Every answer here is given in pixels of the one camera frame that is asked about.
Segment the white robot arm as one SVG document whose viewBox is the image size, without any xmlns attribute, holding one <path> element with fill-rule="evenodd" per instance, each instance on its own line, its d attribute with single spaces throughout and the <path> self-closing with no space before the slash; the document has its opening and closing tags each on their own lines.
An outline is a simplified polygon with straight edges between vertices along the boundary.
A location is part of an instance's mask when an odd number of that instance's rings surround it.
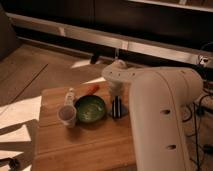
<svg viewBox="0 0 213 171">
<path fill-rule="evenodd" d="M 128 83 L 129 111 L 138 171 L 191 171 L 181 108 L 202 93 L 201 76 L 191 68 L 105 67 L 109 82 Z"/>
</svg>

